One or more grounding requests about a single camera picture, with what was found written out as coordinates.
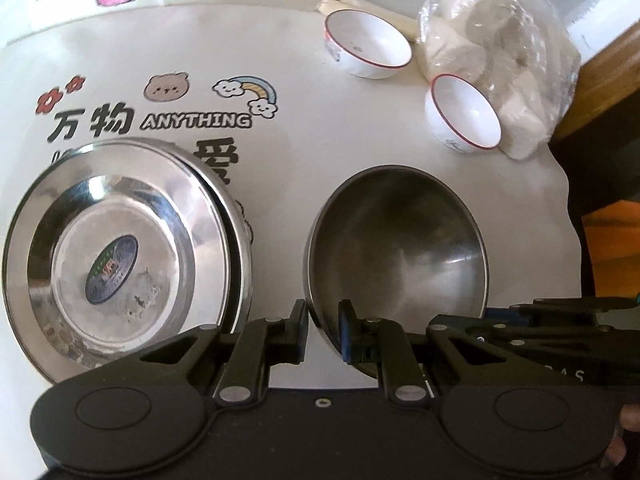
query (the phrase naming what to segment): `rainbow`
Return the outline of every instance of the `rainbow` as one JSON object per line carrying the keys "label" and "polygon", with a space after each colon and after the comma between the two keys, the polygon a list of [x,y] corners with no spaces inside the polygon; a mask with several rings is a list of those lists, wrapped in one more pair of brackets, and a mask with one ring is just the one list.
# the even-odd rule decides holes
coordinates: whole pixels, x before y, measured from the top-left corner
{"label": "rainbow", "polygon": [[243,90],[254,92],[259,98],[267,99],[272,105],[276,104],[276,91],[269,83],[259,77],[252,75],[240,75],[232,77],[229,81],[238,81],[242,83]]}

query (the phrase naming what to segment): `small white bowl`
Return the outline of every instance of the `small white bowl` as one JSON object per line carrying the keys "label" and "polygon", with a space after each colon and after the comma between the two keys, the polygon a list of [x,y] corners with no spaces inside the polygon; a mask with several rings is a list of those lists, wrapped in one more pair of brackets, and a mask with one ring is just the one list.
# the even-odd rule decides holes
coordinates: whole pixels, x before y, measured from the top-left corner
{"label": "small white bowl", "polygon": [[411,45],[389,22],[363,10],[341,9],[324,20],[324,46],[357,77],[389,77],[411,61]]}
{"label": "small white bowl", "polygon": [[431,133],[456,152],[487,152],[500,144],[498,115],[489,101],[461,77],[436,76],[429,86],[424,109]]}

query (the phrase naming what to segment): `red flower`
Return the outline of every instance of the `red flower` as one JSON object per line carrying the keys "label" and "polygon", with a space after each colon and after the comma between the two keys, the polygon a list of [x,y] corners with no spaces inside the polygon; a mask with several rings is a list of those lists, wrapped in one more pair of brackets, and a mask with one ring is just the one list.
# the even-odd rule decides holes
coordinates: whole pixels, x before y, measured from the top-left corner
{"label": "red flower", "polygon": [[62,99],[64,94],[60,91],[59,87],[53,88],[51,91],[42,94],[38,99],[38,107],[36,108],[37,114],[48,114],[53,110],[54,105]]}
{"label": "red flower", "polygon": [[86,81],[85,77],[82,77],[81,75],[76,75],[73,76],[71,78],[71,81],[69,81],[65,88],[66,88],[66,93],[71,94],[71,92],[75,92],[79,89],[82,88],[82,84]]}

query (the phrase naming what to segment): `stainless steel bowl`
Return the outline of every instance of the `stainless steel bowl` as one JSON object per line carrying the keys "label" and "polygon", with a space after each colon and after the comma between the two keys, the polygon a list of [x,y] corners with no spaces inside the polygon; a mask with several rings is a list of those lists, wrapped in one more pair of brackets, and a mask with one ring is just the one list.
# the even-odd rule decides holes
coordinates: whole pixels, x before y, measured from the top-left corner
{"label": "stainless steel bowl", "polygon": [[338,350],[340,300],[359,317],[421,333],[437,314],[481,317],[488,295],[471,213],[441,181],[404,166],[370,168],[331,195],[307,243],[304,279],[314,321]]}
{"label": "stainless steel bowl", "polygon": [[222,183],[206,178],[161,145],[118,139],[71,152],[31,186],[2,280],[43,375],[58,382],[205,322],[241,327],[248,236]]}

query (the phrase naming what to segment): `bear print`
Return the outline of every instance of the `bear print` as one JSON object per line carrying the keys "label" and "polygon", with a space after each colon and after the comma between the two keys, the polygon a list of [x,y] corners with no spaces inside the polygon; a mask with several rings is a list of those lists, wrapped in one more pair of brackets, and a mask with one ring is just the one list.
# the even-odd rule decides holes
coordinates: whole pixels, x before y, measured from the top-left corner
{"label": "bear print", "polygon": [[178,72],[155,75],[145,87],[145,97],[156,103],[180,99],[189,91],[189,74]]}

